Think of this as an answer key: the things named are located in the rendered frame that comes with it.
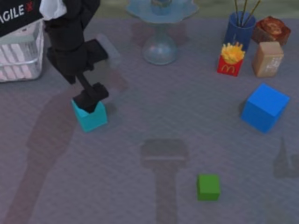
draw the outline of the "mcdonald's logo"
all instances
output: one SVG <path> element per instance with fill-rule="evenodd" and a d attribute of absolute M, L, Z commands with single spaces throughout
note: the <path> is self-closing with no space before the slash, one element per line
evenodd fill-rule
<path fill-rule="evenodd" d="M 235 67 L 230 65 L 228 66 L 227 64 L 223 65 L 223 67 L 221 68 L 221 71 L 224 71 L 224 69 L 226 69 L 225 72 L 229 72 L 231 70 L 232 73 L 235 72 Z"/>

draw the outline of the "stick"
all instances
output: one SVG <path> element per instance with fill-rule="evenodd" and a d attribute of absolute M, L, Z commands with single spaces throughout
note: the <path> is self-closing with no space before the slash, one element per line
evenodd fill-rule
<path fill-rule="evenodd" d="M 254 6 L 254 8 L 252 9 L 250 15 L 247 17 L 247 20 L 244 22 L 242 27 L 245 27 L 245 25 L 247 24 L 247 22 L 249 21 L 249 19 L 252 17 L 254 11 L 256 10 L 257 6 L 261 3 L 261 0 L 258 0 L 256 3 L 256 6 Z"/>
<path fill-rule="evenodd" d="M 245 0 L 245 3 L 244 3 L 244 8 L 243 8 L 242 17 L 241 17 L 241 26 L 242 26 L 242 23 L 243 23 L 244 14 L 245 14 L 245 11 L 246 11 L 246 6 L 247 6 L 247 0 Z"/>
<path fill-rule="evenodd" d="M 239 10 L 238 10 L 237 0 L 235 0 L 235 12 L 237 13 L 237 26 L 240 26 L 240 24 L 239 24 Z"/>

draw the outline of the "background wall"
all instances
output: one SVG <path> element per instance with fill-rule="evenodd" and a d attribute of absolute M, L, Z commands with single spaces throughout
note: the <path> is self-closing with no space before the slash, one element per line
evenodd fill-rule
<path fill-rule="evenodd" d="M 129 18 L 125 8 L 129 0 L 101 0 L 99 17 Z M 195 0 L 200 10 L 198 17 L 227 17 L 234 9 L 233 0 Z M 248 1 L 249 11 L 257 0 Z M 255 15 L 258 18 L 272 15 L 278 18 L 299 18 L 299 0 L 262 0 Z"/>

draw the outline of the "white plastic crate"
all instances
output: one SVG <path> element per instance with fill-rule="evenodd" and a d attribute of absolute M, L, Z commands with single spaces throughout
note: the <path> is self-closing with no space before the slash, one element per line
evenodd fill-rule
<path fill-rule="evenodd" d="M 36 79 L 43 66 L 43 22 L 0 38 L 0 82 Z"/>

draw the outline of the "blue cube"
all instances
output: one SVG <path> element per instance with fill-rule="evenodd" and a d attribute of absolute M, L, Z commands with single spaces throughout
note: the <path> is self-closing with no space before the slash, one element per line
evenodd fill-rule
<path fill-rule="evenodd" d="M 246 101 L 241 119 L 263 133 L 277 122 L 290 98 L 261 84 Z"/>
<path fill-rule="evenodd" d="M 92 131 L 108 122 L 105 106 L 101 102 L 98 103 L 92 113 L 87 113 L 85 110 L 80 109 L 73 100 L 71 101 L 71 105 L 79 124 L 85 132 Z"/>

